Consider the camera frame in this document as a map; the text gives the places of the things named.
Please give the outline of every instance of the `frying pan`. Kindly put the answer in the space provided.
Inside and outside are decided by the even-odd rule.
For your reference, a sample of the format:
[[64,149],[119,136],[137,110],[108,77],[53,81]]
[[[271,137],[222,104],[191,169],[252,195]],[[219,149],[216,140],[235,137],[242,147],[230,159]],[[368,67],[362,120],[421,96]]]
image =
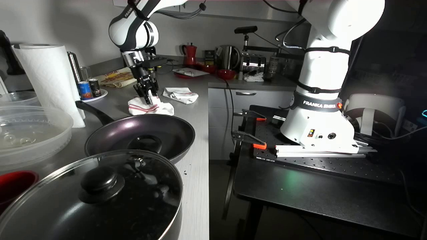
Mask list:
[[196,137],[193,126],[179,117],[145,114],[113,120],[87,103],[76,101],[76,105],[94,114],[103,124],[86,140],[87,156],[112,150],[141,149],[156,152],[175,164],[186,155]]

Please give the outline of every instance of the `black strap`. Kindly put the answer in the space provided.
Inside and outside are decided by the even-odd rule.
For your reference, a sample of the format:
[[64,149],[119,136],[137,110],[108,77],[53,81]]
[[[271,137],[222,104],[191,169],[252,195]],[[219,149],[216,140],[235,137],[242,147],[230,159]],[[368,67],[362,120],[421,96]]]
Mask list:
[[305,52],[312,52],[312,51],[322,51],[322,52],[330,52],[330,53],[345,53],[350,55],[350,51],[347,49],[342,49],[339,47],[309,47],[305,50]]
[[302,9],[304,9],[305,4],[308,0],[299,0],[298,14],[302,16]]
[[305,85],[304,83],[298,81],[296,82],[296,84],[304,89],[307,90],[309,93],[311,94],[336,94],[339,93],[341,91],[341,89],[321,89],[321,88],[314,88],[314,87],[310,87]]
[[133,10],[135,11],[136,16],[138,16],[138,18],[148,21],[150,18],[147,18],[144,13],[142,13],[141,10],[138,9],[138,7],[136,6],[134,0],[128,0],[128,4],[133,8]]

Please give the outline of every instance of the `white wall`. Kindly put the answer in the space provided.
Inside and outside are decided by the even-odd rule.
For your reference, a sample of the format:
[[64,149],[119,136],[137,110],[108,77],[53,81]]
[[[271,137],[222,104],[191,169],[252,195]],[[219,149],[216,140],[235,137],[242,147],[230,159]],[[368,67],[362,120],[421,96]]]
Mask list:
[[[113,6],[110,0],[11,0],[0,2],[0,29],[11,42],[64,44],[75,52],[81,65],[91,65],[120,56],[108,36],[108,25],[123,8]],[[160,32],[156,45],[158,54],[181,55],[180,44],[193,42],[202,50],[221,44],[243,45],[243,35],[234,34],[239,26],[257,25],[257,33],[269,41],[288,28],[291,23],[261,22],[198,16],[177,20],[154,14],[151,18]],[[309,25],[291,34],[289,41],[306,44]],[[270,46],[255,35],[250,45]]]

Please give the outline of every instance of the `small plate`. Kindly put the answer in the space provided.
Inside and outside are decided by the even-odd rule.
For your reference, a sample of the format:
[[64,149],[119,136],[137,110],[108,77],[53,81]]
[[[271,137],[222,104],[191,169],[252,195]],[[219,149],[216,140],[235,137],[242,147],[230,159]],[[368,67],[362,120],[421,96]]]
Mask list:
[[98,100],[98,99],[100,99],[100,98],[105,97],[107,94],[108,94],[108,91],[107,91],[107,90],[105,90],[105,89],[102,89],[102,88],[101,88],[101,96],[99,96],[99,97],[94,97],[94,98],[91,98],[91,99],[82,100],[82,101],[83,101],[83,102],[92,102],[92,101],[96,101],[96,100]]

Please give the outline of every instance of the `gray countertop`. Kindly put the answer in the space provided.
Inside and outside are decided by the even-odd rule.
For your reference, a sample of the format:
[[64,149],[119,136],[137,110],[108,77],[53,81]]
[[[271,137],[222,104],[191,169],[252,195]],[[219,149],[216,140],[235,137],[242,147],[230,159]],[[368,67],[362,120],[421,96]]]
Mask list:
[[[209,238],[209,146],[208,146],[208,88],[225,88],[225,83],[213,75],[195,79],[180,79],[172,72],[158,75],[159,93],[164,87],[188,87],[199,94],[198,100],[189,105],[160,96],[163,102],[171,103],[175,116],[188,121],[196,131],[196,139],[187,155],[176,166],[184,183],[183,218],[180,238],[182,240],[201,240]],[[230,87],[250,90],[293,91],[295,85],[288,80],[273,82],[245,82],[230,80]],[[114,119],[128,117],[127,102],[136,95],[132,85],[124,88],[108,88],[108,95],[90,104]],[[101,127],[99,120],[86,113],[85,128],[72,129],[70,143],[58,154],[33,166],[43,178],[54,170],[85,158],[84,144],[89,135]]]

